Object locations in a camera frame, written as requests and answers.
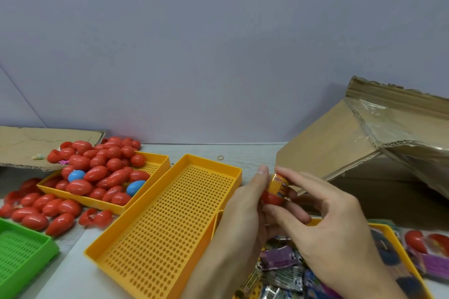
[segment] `yellow plastic tray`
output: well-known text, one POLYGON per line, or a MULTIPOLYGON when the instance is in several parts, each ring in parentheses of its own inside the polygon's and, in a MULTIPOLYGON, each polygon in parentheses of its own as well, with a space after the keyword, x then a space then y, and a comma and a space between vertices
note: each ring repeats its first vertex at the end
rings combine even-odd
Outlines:
POLYGON ((80 196, 80 195, 74 195, 69 192, 45 187, 42 185, 45 183, 49 178, 52 178, 54 176, 57 176, 61 173, 61 170, 55 171, 53 174, 51 174, 49 177, 46 177, 43 179, 40 183, 38 183, 38 187, 41 188, 41 190, 46 194, 55 194, 61 199, 73 199, 78 201, 79 203, 100 209, 100 210, 110 210, 114 214, 121 215, 123 214, 134 202, 137 201, 137 199, 143 195, 158 179, 161 178, 163 174, 167 170, 170 169, 170 160, 167 155, 159 155, 159 154, 151 154, 151 153, 144 153, 141 151, 137 152, 138 154, 144 155, 146 158, 146 163, 144 166, 140 168, 134 168, 135 170, 143 170, 150 174, 149 179, 143 184, 143 186, 138 190, 138 192, 131 198, 131 200, 124 206, 119 206, 113 203, 104 202, 101 200, 95 200, 92 198, 88 198, 87 196, 80 196))
MULTIPOLYGON (((215 233, 216 227, 218 226, 218 223, 221 220, 222 211, 217 213, 215 218, 215 224, 213 232, 215 233)), ((319 222, 322 220, 322 218, 312 217, 311 223, 308 224, 308 226, 316 226, 319 224, 319 222)), ((369 224, 371 228, 380 230, 384 236, 387 238, 388 241, 391 242, 393 247, 395 248, 396 252, 398 253, 399 257, 401 258, 404 265, 407 267, 407 269, 412 273, 423 285, 424 290, 426 291, 427 299, 435 299, 432 295, 432 293, 429 291, 429 288, 427 287, 426 283, 424 282, 423 278, 419 274, 418 270, 416 269, 415 265, 413 265, 412 260, 408 256, 406 250, 402 246, 401 242, 397 239, 396 235, 394 234, 393 230, 390 226, 386 224, 369 224)), ((262 290, 262 283, 259 282, 248 299, 259 299, 261 295, 262 290)))
POLYGON ((184 155, 84 254, 135 298, 180 296, 242 170, 184 155))

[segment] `green plastic tray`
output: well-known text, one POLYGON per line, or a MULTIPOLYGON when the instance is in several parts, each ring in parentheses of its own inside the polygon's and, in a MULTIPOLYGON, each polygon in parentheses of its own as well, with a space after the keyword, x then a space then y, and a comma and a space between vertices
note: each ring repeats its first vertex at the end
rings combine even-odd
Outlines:
POLYGON ((0 219, 0 297, 14 298, 58 252, 51 237, 0 219))

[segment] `pile of red eggs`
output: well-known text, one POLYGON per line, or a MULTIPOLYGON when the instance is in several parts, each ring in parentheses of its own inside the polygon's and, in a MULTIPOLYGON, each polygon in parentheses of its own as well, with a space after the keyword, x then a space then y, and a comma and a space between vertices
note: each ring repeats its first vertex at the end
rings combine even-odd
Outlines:
POLYGON ((97 225, 100 228, 108 226, 113 218, 111 211, 88 209, 83 214, 82 206, 74 200, 59 199, 54 194, 42 195, 37 184, 40 178, 26 180, 15 190, 6 195, 0 208, 0 217, 11 218, 26 228, 41 231, 57 237, 65 233, 80 216, 79 224, 83 226, 97 225))
POLYGON ((150 177, 147 172, 131 167, 145 165, 145 156, 136 154, 140 147, 139 141, 119 137, 104 139, 94 147, 86 141, 65 142, 60 151, 51 151, 47 160, 52 163, 68 160, 69 165, 62 169, 60 176, 43 185, 124 206, 131 196, 124 191, 123 184, 146 181, 150 177), (71 180, 74 171, 82 171, 82 178, 71 180))

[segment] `cardboard box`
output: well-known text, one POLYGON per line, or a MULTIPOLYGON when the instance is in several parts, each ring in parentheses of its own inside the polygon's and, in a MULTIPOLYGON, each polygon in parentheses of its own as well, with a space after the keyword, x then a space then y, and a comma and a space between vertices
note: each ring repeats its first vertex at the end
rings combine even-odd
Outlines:
POLYGON ((448 99, 353 77, 345 98, 280 149, 276 164, 355 195, 368 219, 449 230, 448 99))
POLYGON ((65 141, 87 141, 94 146, 104 135, 104 131, 0 126, 0 166, 58 170, 64 166, 48 163, 45 159, 33 160, 31 157, 37 154, 47 157, 52 149, 58 149, 65 141))

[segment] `blue plastic egg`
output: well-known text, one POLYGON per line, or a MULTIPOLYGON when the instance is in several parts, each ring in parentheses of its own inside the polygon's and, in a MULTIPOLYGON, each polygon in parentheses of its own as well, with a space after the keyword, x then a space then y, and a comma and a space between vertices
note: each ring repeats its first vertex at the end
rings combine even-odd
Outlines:
POLYGON ((74 170, 69 174, 69 177, 67 178, 69 182, 80 180, 86 175, 86 173, 82 170, 74 170))
POLYGON ((126 188, 126 193, 129 196, 134 196, 136 195, 136 193, 139 191, 140 188, 142 188, 143 183, 145 183, 146 181, 144 180, 139 180, 139 181, 134 181, 133 183, 130 183, 129 186, 126 188))

